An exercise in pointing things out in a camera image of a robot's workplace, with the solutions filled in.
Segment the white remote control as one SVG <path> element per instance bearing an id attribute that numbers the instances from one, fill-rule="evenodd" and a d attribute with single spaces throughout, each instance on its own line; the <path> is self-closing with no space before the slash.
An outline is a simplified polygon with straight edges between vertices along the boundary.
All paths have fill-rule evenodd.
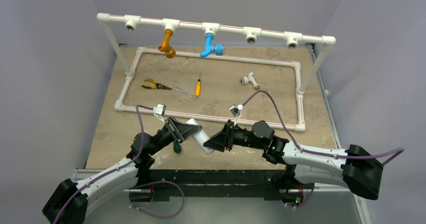
<path id="1" fill-rule="evenodd" d="M 190 125 L 200 125 L 195 119 L 189 119 L 186 121 L 186 124 L 190 124 Z M 210 138 L 207 135 L 207 133 L 202 129 L 198 131 L 196 134 L 194 134 L 192 136 L 194 138 L 194 140 L 198 143 L 198 145 L 203 149 L 203 151 L 209 155 L 212 154 L 215 150 L 205 147 L 203 144 L 208 141 Z"/>

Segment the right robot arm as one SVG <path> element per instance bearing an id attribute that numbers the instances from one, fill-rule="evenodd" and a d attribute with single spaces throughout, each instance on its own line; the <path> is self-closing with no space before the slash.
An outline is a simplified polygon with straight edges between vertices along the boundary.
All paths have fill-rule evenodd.
<path id="1" fill-rule="evenodd" d="M 383 164 L 358 145 L 350 145 L 348 149 L 297 146 L 276 136 L 265 121 L 254 123 L 251 130 L 228 121 L 220 132 L 203 143 L 204 147 L 220 152 L 230 151 L 235 145 L 263 150 L 266 161 L 285 165 L 278 178 L 282 187 L 322 183 L 348 188 L 369 200 L 379 197 Z"/>

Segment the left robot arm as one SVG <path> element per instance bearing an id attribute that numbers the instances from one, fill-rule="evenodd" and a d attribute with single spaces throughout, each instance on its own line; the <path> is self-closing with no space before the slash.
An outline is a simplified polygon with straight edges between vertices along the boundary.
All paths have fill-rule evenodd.
<path id="1" fill-rule="evenodd" d="M 62 181 L 43 207 L 43 215 L 49 223 L 84 223 L 95 209 L 120 192 L 155 185 L 150 170 L 155 162 L 153 155 L 169 144 L 190 138 L 200 146 L 209 140 L 194 119 L 182 123 L 169 117 L 153 136 L 141 131 L 135 135 L 126 157 L 112 167 L 76 182 Z"/>

